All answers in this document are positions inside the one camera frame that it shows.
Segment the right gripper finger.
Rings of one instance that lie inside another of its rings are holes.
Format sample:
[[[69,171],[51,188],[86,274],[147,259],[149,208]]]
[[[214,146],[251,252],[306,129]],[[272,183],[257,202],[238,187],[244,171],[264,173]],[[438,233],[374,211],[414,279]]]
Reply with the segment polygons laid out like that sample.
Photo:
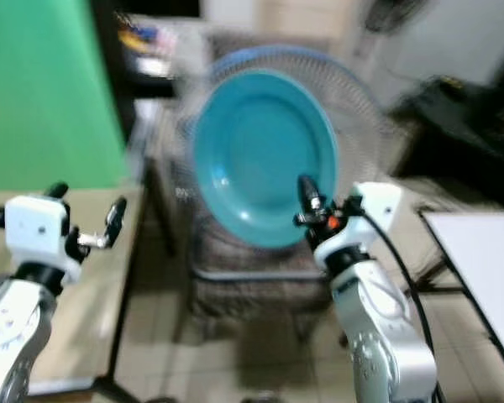
[[[297,193],[303,215],[321,215],[326,212],[326,196],[309,174],[298,176]]]

